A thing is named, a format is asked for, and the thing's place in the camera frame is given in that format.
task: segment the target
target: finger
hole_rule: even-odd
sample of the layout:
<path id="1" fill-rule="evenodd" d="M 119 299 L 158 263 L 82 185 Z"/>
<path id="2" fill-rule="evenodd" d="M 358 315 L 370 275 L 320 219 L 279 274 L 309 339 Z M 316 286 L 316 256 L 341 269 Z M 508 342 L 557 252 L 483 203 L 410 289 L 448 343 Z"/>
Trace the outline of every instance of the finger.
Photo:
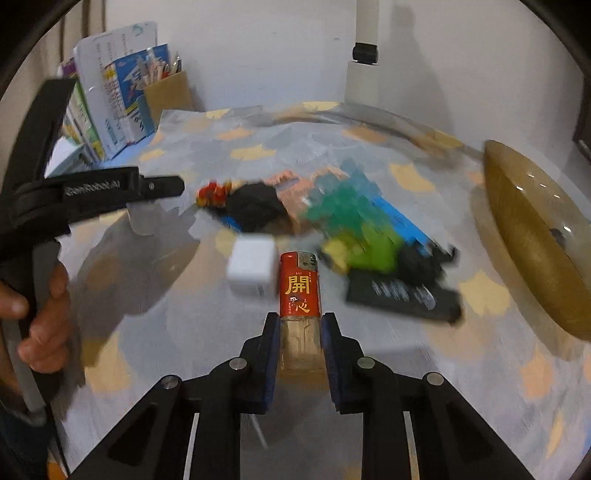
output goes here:
<path id="1" fill-rule="evenodd" d="M 20 320 L 29 311 L 27 299 L 13 289 L 0 283 L 0 318 L 3 320 Z"/>
<path id="2" fill-rule="evenodd" d="M 31 368 L 41 374 L 52 374 L 64 368 L 69 358 L 70 350 L 62 345 L 50 356 L 31 364 Z"/>
<path id="3" fill-rule="evenodd" d="M 68 286 L 68 271 L 64 264 L 58 262 L 49 279 L 49 293 L 55 299 L 61 297 Z"/>
<path id="4" fill-rule="evenodd" d="M 39 360 L 51 356 L 64 345 L 72 333 L 72 324 L 64 322 L 62 329 L 49 339 L 44 345 L 38 343 L 34 338 L 27 338 L 18 346 L 18 354 L 22 361 L 32 365 Z"/>
<path id="5" fill-rule="evenodd" d="M 58 299 L 50 297 L 31 323 L 29 328 L 31 338 L 36 340 L 37 343 L 45 345 L 51 337 L 63 328 L 63 324 L 68 320 L 69 313 L 70 295 L 68 292 Z"/>

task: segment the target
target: tablecloth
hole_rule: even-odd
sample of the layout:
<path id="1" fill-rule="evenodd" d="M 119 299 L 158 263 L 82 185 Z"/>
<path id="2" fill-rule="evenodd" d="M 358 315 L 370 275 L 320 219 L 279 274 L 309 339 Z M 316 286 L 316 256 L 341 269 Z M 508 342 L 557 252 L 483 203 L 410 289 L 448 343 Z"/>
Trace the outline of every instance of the tablecloth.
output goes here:
<path id="1" fill-rule="evenodd" d="M 465 318 L 449 326 L 346 304 L 346 279 L 321 263 L 323 310 L 396 372 L 441 372 L 536 479 L 570 477 L 590 443 L 591 347 L 554 324 L 518 275 L 488 209 L 481 161 L 430 157 L 392 127 L 399 122 L 336 102 L 164 112 L 131 161 L 142 174 L 186 182 L 182 197 L 160 201 L 156 233 L 136 235 L 123 210 L 61 239 L 79 331 L 54 402 L 70 467 L 158 379 L 207 374 L 278 309 L 277 300 L 230 292 L 225 267 L 236 235 L 195 207 L 196 190 L 210 179 L 263 179 L 286 168 L 309 176 L 352 158 L 387 201 L 459 249 L 446 284 L 461 292 Z M 320 240 L 312 232 L 277 244 L 314 251 Z M 278 384 L 259 421 L 269 448 L 244 422 L 242 478 L 359 478 L 362 419 L 338 415 L 328 392 Z"/>

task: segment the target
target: black card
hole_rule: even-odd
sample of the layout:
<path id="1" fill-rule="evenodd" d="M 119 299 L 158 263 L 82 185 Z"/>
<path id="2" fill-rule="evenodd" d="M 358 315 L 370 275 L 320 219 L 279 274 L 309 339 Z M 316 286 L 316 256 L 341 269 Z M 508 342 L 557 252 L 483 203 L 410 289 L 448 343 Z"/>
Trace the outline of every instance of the black card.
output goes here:
<path id="1" fill-rule="evenodd" d="M 347 301 L 429 320 L 454 323 L 462 316 L 460 294 L 438 285 L 411 286 L 393 275 L 351 269 Z"/>

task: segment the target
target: metal pin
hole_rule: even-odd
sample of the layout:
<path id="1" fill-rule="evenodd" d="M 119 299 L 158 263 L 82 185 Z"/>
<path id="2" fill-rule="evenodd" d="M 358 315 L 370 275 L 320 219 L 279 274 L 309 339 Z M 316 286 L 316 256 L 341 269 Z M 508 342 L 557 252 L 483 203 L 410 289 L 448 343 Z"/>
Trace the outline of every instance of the metal pin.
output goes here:
<path id="1" fill-rule="evenodd" d="M 166 390 L 171 390 L 178 385 L 178 377 L 176 375 L 167 375 L 160 380 L 160 385 Z"/>
<path id="2" fill-rule="evenodd" d="M 431 372 L 430 374 L 427 375 L 427 381 L 431 385 L 435 385 L 436 387 L 439 387 L 439 386 L 443 385 L 443 382 L 445 382 L 445 379 L 440 374 L 438 374 L 436 372 Z"/>
<path id="3" fill-rule="evenodd" d="M 242 370 L 248 365 L 248 362 L 241 357 L 232 358 L 230 360 L 230 368 L 232 370 Z"/>
<path id="4" fill-rule="evenodd" d="M 357 365 L 364 370 L 371 370 L 375 366 L 375 360 L 368 356 L 363 356 L 357 360 Z"/>

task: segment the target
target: cardboard box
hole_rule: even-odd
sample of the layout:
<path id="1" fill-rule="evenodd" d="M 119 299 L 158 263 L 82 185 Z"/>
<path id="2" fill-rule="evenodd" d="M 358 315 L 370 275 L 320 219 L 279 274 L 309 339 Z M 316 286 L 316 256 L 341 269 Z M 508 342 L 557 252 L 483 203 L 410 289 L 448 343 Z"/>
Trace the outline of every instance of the cardboard box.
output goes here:
<path id="1" fill-rule="evenodd" d="M 195 110 L 185 71 L 148 85 L 144 89 L 144 96 L 156 129 L 162 110 Z"/>

